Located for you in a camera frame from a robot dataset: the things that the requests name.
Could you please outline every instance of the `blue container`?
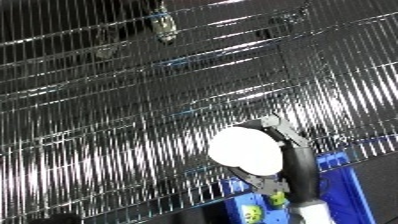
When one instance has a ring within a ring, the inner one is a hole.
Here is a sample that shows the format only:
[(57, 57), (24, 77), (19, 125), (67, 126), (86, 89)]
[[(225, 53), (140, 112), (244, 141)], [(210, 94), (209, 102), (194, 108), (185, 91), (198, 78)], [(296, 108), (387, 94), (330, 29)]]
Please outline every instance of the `blue container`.
[[(345, 153), (327, 154), (318, 158), (320, 168), (345, 164), (348, 158)], [(321, 175), (322, 199), (326, 201), (336, 224), (375, 224), (355, 171), (351, 167), (336, 169)], [(225, 181), (226, 193), (232, 189), (241, 191), (248, 188), (237, 178)], [(256, 206), (262, 210), (261, 221), (256, 224), (287, 224), (289, 217), (286, 210), (275, 210), (268, 203), (266, 196), (249, 193), (225, 201), (232, 224), (247, 224), (245, 206)]]

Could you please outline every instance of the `white object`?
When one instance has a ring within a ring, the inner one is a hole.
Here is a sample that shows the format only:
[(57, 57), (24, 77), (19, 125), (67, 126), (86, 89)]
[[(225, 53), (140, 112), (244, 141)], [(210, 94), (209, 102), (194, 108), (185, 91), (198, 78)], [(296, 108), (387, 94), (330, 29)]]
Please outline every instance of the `white object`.
[(231, 127), (219, 132), (210, 142), (209, 156), (221, 165), (240, 167), (257, 176), (274, 175), (283, 168), (278, 143), (266, 133), (249, 128)]
[(329, 207), (324, 201), (317, 201), (307, 206), (288, 206), (289, 224), (335, 224), (330, 216)]

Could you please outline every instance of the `white ball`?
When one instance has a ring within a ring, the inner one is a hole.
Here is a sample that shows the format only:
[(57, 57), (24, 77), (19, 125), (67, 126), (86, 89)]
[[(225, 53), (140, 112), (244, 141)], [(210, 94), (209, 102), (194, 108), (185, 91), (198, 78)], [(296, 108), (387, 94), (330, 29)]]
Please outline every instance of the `white ball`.
[(240, 167), (258, 176), (273, 175), (283, 168), (278, 143), (255, 129), (231, 127), (222, 130), (210, 142), (209, 156), (221, 165)]

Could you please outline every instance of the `reflective metal surface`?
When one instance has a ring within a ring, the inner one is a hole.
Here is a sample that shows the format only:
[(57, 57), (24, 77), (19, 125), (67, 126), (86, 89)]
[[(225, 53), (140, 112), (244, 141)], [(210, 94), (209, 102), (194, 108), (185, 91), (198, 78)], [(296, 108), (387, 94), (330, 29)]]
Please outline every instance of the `reflective metal surface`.
[(272, 112), (319, 154), (395, 152), (397, 1), (165, 3), (172, 45), (140, 1), (0, 1), (0, 222), (137, 223), (223, 198), (207, 142)]

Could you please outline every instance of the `wire rack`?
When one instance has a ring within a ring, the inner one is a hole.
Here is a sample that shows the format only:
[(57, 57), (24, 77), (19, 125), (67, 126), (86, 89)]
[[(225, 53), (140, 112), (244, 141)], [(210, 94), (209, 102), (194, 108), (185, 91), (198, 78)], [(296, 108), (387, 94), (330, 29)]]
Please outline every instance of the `wire rack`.
[(172, 45), (142, 1), (0, 1), (1, 222), (140, 223), (223, 200), (208, 140), (272, 112), (318, 154), (395, 152), (397, 1), (165, 3)]

